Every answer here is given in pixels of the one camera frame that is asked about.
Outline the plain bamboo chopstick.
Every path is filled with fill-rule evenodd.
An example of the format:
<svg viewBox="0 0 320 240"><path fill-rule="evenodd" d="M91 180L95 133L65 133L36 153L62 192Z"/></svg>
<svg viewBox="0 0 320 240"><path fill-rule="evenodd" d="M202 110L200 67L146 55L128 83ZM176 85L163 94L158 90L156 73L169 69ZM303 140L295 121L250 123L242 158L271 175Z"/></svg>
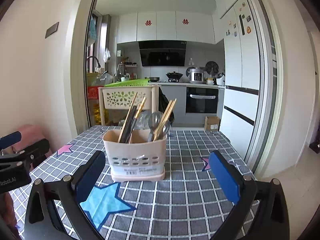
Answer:
<svg viewBox="0 0 320 240"><path fill-rule="evenodd" d="M119 135L119 138L118 138L118 142L121 141L121 137L122 137L123 132L124 132L124 129L125 129L125 127L126 127L126 123L127 123L128 119L129 119L129 115L130 115L130 113L131 113L131 110L132 110L132 108L133 108L133 106L134 106L134 103L135 103L135 99L136 99L136 97L137 97L137 94L138 94L138 92L135 92L135 94L134 94L134 96L133 96L132 102L131 102L131 104L130 104L129 110L128 110L128 112L127 112L127 115L126 115L126 118L125 118L125 121L124 121L124 124L123 124L123 126L122 126L122 128L121 128L121 131L120 131L120 135Z"/></svg>
<svg viewBox="0 0 320 240"><path fill-rule="evenodd" d="M174 106L175 106L176 101L177 101L177 99L173 100L173 104L171 105L171 109L169 110L169 114L172 113L172 110L173 110L173 108L174 108Z"/></svg>
<svg viewBox="0 0 320 240"><path fill-rule="evenodd" d="M160 120L159 125L157 126L156 130L153 133L153 141L156 141L159 137L159 135L161 134L161 132L163 131L163 126L165 124L165 122L167 121L167 116L170 115L169 114L169 110L171 109L171 105L173 104L173 101L170 100L169 104Z"/></svg>

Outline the black plastic spoon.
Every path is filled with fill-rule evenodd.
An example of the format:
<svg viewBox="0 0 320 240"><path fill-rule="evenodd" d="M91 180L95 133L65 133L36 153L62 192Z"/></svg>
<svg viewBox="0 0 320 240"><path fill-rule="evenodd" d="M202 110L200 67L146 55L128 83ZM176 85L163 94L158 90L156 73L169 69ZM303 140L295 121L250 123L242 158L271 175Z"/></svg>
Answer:
<svg viewBox="0 0 320 240"><path fill-rule="evenodd" d="M162 117L162 113L159 111L153 112L150 115L149 120L148 120L148 125L149 125L149 129L150 129L150 133L148 136L148 142L153 141L154 132L160 123L161 117Z"/></svg>
<svg viewBox="0 0 320 240"><path fill-rule="evenodd" d="M170 127L171 127L171 124L170 124L170 121L168 120L168 121L166 121L166 122L164 123L164 126L163 126L163 128L162 128L162 131L161 131L161 133L160 133L161 138L163 138L163 137L165 137L165 136L167 135Z"/></svg>
<svg viewBox="0 0 320 240"><path fill-rule="evenodd" d="M129 136L129 131L131 130L131 123L132 123L132 120L134 119L136 109L137 109L137 106L133 106L129 113L129 117L125 124L124 130L120 139L120 143L125 143L127 141L127 137Z"/></svg>

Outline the blue patterned bamboo chopstick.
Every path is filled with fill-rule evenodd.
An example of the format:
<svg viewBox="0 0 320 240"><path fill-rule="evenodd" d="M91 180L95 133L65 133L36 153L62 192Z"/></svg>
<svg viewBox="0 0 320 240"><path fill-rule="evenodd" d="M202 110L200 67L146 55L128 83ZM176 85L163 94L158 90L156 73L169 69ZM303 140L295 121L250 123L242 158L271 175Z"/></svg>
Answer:
<svg viewBox="0 0 320 240"><path fill-rule="evenodd" d="M128 135L128 137L127 137L126 143L129 143L129 142L130 142L131 134L132 134L132 132L133 132L133 130L134 130L134 127L135 127L135 125L136 125L137 119L138 119L141 111L143 110L143 107L144 107L144 105L145 105L145 102L146 102L146 97L143 98L143 100L142 100L142 102L141 102L141 104L140 104L140 106L139 106L139 109L138 109L138 110L136 111L136 113L135 113L135 116L134 116L134 118L133 118L133 120L132 120L132 123L131 123L131 128L130 128L129 135Z"/></svg>

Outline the kitchen faucet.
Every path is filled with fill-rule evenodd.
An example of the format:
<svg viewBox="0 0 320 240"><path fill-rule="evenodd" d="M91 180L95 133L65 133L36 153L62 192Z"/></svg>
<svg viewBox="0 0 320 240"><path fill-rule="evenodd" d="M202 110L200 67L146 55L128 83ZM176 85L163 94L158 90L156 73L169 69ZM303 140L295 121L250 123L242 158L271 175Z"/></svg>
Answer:
<svg viewBox="0 0 320 240"><path fill-rule="evenodd" d="M101 64L96 56L87 57L86 64L88 73L99 73L101 70Z"/></svg>

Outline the pink plastic stool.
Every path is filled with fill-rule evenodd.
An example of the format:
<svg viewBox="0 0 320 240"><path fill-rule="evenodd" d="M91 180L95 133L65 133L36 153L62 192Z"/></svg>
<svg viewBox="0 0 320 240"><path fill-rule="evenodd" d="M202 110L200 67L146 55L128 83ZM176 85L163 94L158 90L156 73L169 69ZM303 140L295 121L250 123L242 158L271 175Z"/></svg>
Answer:
<svg viewBox="0 0 320 240"><path fill-rule="evenodd" d="M12 146L14 152L20 152L42 139L45 139L40 126L26 124L17 129L21 133L21 140Z"/></svg>

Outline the pink plastic utensil holder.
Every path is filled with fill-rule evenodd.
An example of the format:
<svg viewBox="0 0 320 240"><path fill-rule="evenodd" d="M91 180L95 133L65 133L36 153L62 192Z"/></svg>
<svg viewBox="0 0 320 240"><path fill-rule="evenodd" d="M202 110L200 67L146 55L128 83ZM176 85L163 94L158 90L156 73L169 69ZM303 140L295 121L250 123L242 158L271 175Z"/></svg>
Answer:
<svg viewBox="0 0 320 240"><path fill-rule="evenodd" d="M148 142L149 133L149 129L134 130L129 143L125 144L118 142L119 129L105 132L103 143L113 181L160 181L165 178L167 136Z"/></svg>

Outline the grey checked tablecloth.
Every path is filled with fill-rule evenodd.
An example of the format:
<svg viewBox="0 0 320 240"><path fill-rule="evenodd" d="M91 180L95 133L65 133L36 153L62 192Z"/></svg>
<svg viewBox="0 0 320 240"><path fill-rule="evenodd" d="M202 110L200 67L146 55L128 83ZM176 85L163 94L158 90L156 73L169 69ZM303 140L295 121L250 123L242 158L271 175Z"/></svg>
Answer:
<svg viewBox="0 0 320 240"><path fill-rule="evenodd" d="M94 126L69 144L62 155L54 153L31 172L32 180L60 180L73 174L96 150L104 151L103 134L113 126ZM220 132L171 130L167 139L165 179L157 182L121 183L118 197L135 210L110 214L100 229L103 239L210 239L233 207L212 172L202 171L213 150L253 176L244 161ZM32 185L10 192L17 228L24 239L24 220Z"/></svg>

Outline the beige perforated storage cart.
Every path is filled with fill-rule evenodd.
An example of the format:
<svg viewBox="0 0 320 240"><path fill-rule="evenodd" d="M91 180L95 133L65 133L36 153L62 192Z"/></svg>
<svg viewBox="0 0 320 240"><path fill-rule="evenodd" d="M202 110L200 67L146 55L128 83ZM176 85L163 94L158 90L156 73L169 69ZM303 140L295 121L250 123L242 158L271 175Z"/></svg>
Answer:
<svg viewBox="0 0 320 240"><path fill-rule="evenodd" d="M140 106L146 98L142 110L158 111L159 85L131 86L131 87L99 87L98 99L101 124L106 125L104 109L129 110L136 94L135 103Z"/></svg>

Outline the white refrigerator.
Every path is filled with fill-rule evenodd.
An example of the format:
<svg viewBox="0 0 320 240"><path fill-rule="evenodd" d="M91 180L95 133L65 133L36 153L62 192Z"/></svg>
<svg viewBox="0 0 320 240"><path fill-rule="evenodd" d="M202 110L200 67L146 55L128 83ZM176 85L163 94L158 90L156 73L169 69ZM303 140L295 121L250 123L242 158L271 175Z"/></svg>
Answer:
<svg viewBox="0 0 320 240"><path fill-rule="evenodd" d="M247 0L237 0L222 19L226 87L220 131L244 159L251 142L259 101L258 38Z"/></svg>

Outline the cardboard box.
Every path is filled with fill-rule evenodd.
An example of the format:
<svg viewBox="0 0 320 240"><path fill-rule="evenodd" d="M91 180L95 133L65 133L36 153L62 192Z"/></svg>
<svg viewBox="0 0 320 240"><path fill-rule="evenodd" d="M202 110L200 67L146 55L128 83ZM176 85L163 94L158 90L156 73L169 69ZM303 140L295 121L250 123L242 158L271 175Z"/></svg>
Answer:
<svg viewBox="0 0 320 240"><path fill-rule="evenodd" d="M216 132L220 128L220 118L218 116L207 116L204 121L204 130Z"/></svg>

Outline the green plastic basket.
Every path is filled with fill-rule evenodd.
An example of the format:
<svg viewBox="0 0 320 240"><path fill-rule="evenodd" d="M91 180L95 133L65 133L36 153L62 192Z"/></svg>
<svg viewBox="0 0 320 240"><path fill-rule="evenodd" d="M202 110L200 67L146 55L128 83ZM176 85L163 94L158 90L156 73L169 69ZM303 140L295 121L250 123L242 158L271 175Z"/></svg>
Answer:
<svg viewBox="0 0 320 240"><path fill-rule="evenodd" d="M129 81L121 81L116 83L111 83L108 85L104 85L104 87L133 87L133 86L147 86L150 79L135 79Z"/></svg>

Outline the black plastic bag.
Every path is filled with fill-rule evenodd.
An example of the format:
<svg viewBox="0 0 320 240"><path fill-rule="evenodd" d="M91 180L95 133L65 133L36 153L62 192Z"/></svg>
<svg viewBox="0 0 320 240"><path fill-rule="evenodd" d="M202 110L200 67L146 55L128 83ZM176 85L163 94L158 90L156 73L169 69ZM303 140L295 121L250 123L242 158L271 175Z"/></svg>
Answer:
<svg viewBox="0 0 320 240"><path fill-rule="evenodd" d="M159 95L158 95L158 110L162 113L165 112L167 106L169 104L169 100L164 95L164 93L161 90L161 87L159 87ZM169 122L172 125L175 120L174 113L172 112L169 116Z"/></svg>

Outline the built-in black oven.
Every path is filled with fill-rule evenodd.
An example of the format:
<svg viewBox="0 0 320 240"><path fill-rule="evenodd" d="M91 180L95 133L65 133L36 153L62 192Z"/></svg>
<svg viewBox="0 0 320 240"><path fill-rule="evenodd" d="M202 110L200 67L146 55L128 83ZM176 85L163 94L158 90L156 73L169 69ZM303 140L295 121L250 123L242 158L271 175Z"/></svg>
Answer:
<svg viewBox="0 0 320 240"><path fill-rule="evenodd" d="M218 100L218 89L187 87L185 112L216 114Z"/></svg>

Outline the black wok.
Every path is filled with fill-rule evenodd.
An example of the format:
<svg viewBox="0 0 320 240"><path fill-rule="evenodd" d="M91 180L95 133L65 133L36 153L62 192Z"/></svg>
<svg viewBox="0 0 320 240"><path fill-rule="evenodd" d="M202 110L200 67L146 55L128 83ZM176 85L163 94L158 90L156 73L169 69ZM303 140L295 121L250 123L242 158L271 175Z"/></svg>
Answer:
<svg viewBox="0 0 320 240"><path fill-rule="evenodd" d="M168 82L179 83L183 74L177 72L170 72L167 73L166 76L168 77Z"/></svg>

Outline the silver rice cooker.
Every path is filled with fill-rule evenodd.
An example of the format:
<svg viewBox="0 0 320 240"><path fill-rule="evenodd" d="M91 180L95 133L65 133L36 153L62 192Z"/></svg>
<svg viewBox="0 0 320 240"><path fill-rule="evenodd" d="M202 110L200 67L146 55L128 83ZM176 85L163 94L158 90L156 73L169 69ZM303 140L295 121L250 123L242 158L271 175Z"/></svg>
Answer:
<svg viewBox="0 0 320 240"><path fill-rule="evenodd" d="M186 76L189 77L190 83L204 83L204 70L201 68L187 68Z"/></svg>

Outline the black range hood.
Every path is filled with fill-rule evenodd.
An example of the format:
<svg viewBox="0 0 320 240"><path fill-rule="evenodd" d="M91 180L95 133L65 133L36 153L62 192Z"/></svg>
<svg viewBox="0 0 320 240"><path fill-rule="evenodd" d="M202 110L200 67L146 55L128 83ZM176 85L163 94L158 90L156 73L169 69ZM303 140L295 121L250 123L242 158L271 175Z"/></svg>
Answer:
<svg viewBox="0 0 320 240"><path fill-rule="evenodd" d="M183 67L185 64L186 41L139 41L138 45L143 67Z"/></svg>

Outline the white upper cabinets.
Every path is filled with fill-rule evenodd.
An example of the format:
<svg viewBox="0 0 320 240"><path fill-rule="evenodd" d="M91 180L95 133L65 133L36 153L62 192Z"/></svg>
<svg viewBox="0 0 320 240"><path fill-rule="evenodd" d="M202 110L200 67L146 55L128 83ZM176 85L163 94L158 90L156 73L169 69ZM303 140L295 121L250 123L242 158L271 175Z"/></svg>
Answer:
<svg viewBox="0 0 320 240"><path fill-rule="evenodd" d="M185 11L147 11L119 16L117 43L173 40L216 44L213 16Z"/></svg>

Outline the grey wall switch plate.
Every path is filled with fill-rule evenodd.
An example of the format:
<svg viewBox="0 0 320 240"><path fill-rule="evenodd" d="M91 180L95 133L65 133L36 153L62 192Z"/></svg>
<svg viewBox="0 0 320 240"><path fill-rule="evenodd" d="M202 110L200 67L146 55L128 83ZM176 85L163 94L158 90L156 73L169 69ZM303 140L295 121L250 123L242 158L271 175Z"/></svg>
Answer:
<svg viewBox="0 0 320 240"><path fill-rule="evenodd" d="M59 22L56 22L55 24L53 24L51 27L49 27L46 30L46 34L45 34L45 38L48 38L50 35L52 35L53 33L57 32L59 27Z"/></svg>

